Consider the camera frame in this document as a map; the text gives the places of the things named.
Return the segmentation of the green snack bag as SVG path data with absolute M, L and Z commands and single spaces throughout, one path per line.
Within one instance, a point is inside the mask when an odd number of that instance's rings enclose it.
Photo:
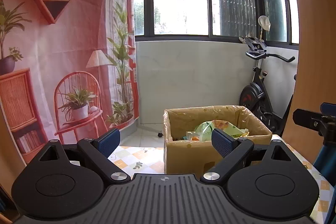
M 222 132 L 233 138 L 246 137 L 249 135 L 247 128 L 239 129 L 232 123 L 223 120 L 212 120 L 201 123 L 195 128 L 194 135 L 197 136 L 200 141 L 210 141 L 212 132 L 215 129 L 222 130 Z

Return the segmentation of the orange snack bag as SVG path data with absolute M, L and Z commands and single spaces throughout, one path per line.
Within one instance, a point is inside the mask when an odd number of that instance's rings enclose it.
M 192 137 L 190 138 L 190 140 L 191 140 L 191 141 L 200 141 L 200 137 L 198 137 L 198 136 L 192 136 Z

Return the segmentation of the checkered floral bed sheet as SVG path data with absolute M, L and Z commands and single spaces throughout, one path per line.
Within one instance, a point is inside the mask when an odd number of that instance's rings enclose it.
M 311 213 L 311 218 L 316 223 L 327 223 L 329 211 L 333 211 L 332 199 L 334 188 L 331 184 L 293 147 L 289 149 L 306 167 L 316 180 L 319 187 L 319 199 Z M 135 173 L 164 173 L 163 147 L 128 147 L 118 146 L 108 159 L 116 164 L 129 176 Z

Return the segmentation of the brown cardboard box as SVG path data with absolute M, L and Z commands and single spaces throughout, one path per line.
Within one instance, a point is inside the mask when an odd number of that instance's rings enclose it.
M 211 141 L 184 140 L 203 122 L 228 121 L 239 129 L 248 129 L 248 139 L 267 145 L 272 133 L 266 125 L 244 106 L 206 106 L 166 109 L 163 115 L 164 170 L 167 174 L 193 173 L 197 178 L 221 161 L 222 156 Z

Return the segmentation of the black exercise bike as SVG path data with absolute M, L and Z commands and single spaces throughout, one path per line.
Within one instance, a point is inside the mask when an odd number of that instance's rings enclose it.
M 286 63 L 295 61 L 295 57 L 287 59 L 276 53 L 269 53 L 266 49 L 266 44 L 263 40 L 263 31 L 269 31 L 271 27 L 270 20 L 267 16 L 261 15 L 258 18 L 258 24 L 261 27 L 260 36 L 240 37 L 239 40 L 246 44 L 249 48 L 245 55 L 256 61 L 256 66 L 253 67 L 253 79 L 249 85 L 245 86 L 239 97 L 239 105 L 249 109 L 258 119 L 260 119 L 268 129 L 279 136 L 283 135 L 286 122 L 288 120 L 291 102 L 288 103 L 286 111 L 282 117 L 278 116 L 274 111 L 266 90 L 264 80 L 268 72 L 261 69 L 262 61 L 268 57 L 276 57 Z

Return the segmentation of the brown wooden board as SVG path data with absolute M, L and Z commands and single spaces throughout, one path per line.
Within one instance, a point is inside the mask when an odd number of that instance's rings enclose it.
M 335 102 L 335 0 L 297 0 L 299 53 L 290 112 Z

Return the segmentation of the red printed wall tapestry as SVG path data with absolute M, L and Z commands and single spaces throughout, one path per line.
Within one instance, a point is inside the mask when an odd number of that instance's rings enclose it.
M 1 101 L 19 156 L 139 116 L 133 0 L 1 0 Z

